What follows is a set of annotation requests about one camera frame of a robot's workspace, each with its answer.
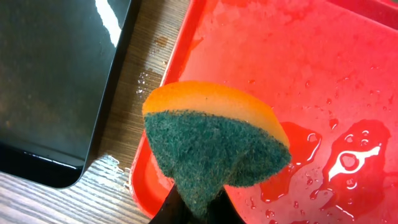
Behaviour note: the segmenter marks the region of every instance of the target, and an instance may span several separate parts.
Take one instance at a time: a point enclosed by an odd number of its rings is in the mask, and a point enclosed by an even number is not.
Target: red tray
[[[398,5],[392,1],[192,1],[162,84],[223,83],[271,105],[292,163],[226,186],[247,223],[398,223]],[[172,180],[145,134],[131,191],[153,217]]]

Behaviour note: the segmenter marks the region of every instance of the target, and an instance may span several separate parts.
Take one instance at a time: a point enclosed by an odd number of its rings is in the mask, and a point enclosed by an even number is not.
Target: orange foam layer
[[[154,90],[142,114],[192,110],[246,121],[289,147],[289,140],[271,107],[239,90],[208,82],[178,82]]]

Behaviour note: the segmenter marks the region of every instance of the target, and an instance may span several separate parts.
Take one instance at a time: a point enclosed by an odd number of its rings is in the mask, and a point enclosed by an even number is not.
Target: wood grain
[[[143,0],[99,153],[64,190],[0,174],[0,223],[148,223],[128,189],[141,106],[160,85],[188,0]]]

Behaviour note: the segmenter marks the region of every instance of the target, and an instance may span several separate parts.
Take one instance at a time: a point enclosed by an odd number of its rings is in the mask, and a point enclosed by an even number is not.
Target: black tray
[[[55,188],[96,158],[140,0],[0,2],[0,171]]]

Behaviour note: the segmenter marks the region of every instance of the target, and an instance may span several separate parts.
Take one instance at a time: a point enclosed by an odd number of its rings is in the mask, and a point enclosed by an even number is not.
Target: bent sponge
[[[198,218],[224,184],[252,186],[290,161],[289,140],[272,109],[239,90],[169,84],[150,94],[143,115],[160,169]]]

